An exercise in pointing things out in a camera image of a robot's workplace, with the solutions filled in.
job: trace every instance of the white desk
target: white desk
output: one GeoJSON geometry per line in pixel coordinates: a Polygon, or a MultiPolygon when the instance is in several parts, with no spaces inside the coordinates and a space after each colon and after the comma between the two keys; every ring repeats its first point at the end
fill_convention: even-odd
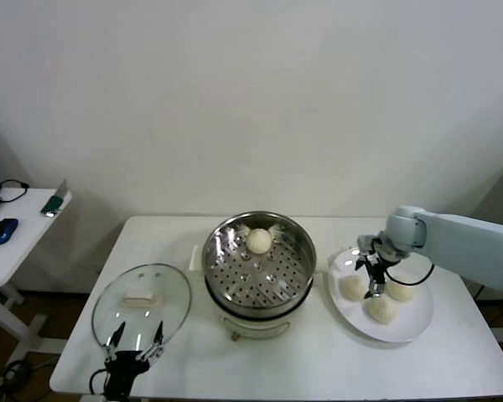
{"type": "MultiPolygon", "coordinates": [[[[134,217],[127,221],[50,379],[56,392],[88,394],[103,367],[91,336],[91,311],[104,287],[136,265],[166,262],[187,269],[223,218],[134,217]]],[[[319,266],[384,219],[297,218],[310,234],[319,266]]],[[[408,260],[425,271],[422,257],[408,260]]],[[[458,276],[437,269],[429,285],[435,312],[430,328],[403,345],[365,337],[331,308],[321,278],[302,317],[278,338],[230,340],[216,321],[205,285],[189,276],[192,308],[163,356],[137,377],[133,397],[169,399],[431,399],[503,395],[503,352],[458,276]]],[[[101,389],[101,381],[96,389],[101,389]]]]}
{"type": "MultiPolygon", "coordinates": [[[[14,198],[22,191],[19,188],[3,188],[0,197],[14,198]]],[[[9,279],[47,229],[60,216],[58,214],[54,218],[47,218],[39,212],[55,191],[55,189],[30,188],[22,198],[10,204],[0,205],[0,220],[4,218],[18,219],[18,227],[11,239],[0,245],[0,291],[8,297],[4,306],[0,304],[0,326],[19,340],[10,361],[22,358],[29,351],[59,353],[65,345],[61,339],[43,339],[37,335],[46,316],[38,314],[30,325],[26,326],[8,310],[13,302],[23,301],[23,298],[13,287],[8,285],[9,279]]],[[[71,194],[68,193],[61,208],[64,209],[70,200],[71,194]]]]}

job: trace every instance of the white wall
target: white wall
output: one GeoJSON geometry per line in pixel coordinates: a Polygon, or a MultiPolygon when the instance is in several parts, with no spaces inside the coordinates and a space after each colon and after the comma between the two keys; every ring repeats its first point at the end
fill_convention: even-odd
{"type": "Polygon", "coordinates": [[[503,1],[0,0],[0,174],[75,194],[31,288],[134,214],[491,217],[503,1]]]}

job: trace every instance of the glass lid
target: glass lid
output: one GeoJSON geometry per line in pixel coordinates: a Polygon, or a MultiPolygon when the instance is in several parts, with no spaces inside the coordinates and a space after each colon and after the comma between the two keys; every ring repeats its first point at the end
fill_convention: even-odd
{"type": "Polygon", "coordinates": [[[188,316],[192,293],[186,276],[166,264],[140,265],[119,275],[101,293],[91,315],[97,342],[107,345],[125,323],[118,350],[145,350],[162,323],[165,344],[188,316]]]}

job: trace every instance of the blue mouse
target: blue mouse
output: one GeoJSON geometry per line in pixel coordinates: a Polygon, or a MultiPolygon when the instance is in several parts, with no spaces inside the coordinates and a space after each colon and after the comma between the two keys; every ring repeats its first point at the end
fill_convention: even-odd
{"type": "Polygon", "coordinates": [[[0,245],[6,243],[18,226],[18,219],[7,218],[0,221],[0,245]]]}

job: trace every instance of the robotic arm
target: robotic arm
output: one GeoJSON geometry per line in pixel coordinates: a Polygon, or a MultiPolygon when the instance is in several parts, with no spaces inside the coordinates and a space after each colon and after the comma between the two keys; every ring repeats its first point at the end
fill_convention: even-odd
{"type": "Polygon", "coordinates": [[[457,215],[399,207],[378,235],[358,238],[360,258],[369,273],[368,296],[384,291],[385,271],[410,253],[481,285],[503,291],[503,226],[457,215]]]}

